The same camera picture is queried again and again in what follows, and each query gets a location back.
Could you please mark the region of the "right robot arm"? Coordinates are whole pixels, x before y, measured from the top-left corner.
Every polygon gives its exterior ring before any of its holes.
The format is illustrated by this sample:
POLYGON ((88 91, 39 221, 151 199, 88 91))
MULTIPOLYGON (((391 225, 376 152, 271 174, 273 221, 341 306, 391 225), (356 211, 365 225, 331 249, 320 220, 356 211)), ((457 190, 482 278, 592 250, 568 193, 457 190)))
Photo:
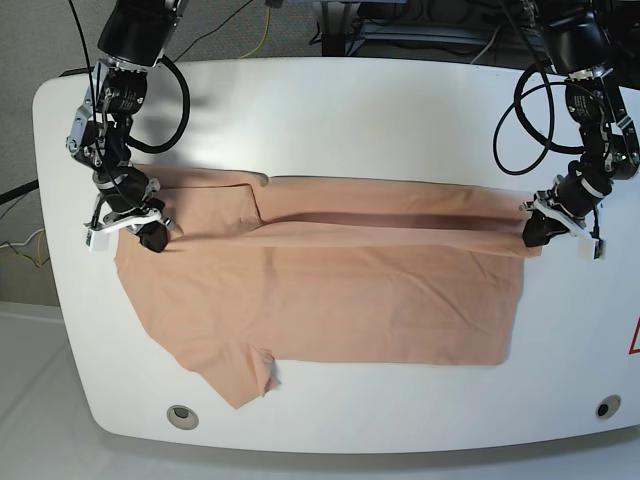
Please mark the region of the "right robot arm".
POLYGON ((155 253, 169 241, 174 223, 157 198, 157 179, 148 177, 132 161, 133 151, 161 154, 172 149, 186 131, 191 96, 186 79, 164 53, 183 17, 183 1, 119 1, 100 35, 103 56, 88 68, 89 86, 66 139, 71 157, 91 169, 98 190, 86 243, 95 247, 102 234, 126 230, 155 253), (133 117, 147 96, 147 75, 156 65, 177 80, 182 99, 175 133, 159 145, 131 134, 133 117))

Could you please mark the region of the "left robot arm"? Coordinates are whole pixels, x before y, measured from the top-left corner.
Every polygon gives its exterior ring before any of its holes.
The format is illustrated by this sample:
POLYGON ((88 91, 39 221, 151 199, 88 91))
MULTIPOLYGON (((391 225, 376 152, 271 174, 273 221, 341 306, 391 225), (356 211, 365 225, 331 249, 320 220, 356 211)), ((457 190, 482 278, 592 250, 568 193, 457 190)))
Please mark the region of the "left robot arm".
POLYGON ((617 180, 639 172, 639 139, 622 86, 639 86, 639 4, 636 1, 527 1, 532 25, 547 53, 542 65, 564 76, 565 104, 582 144, 565 147, 536 140, 573 156, 566 175, 538 191, 524 208, 531 216, 522 238, 541 247, 558 235, 580 234, 617 180))

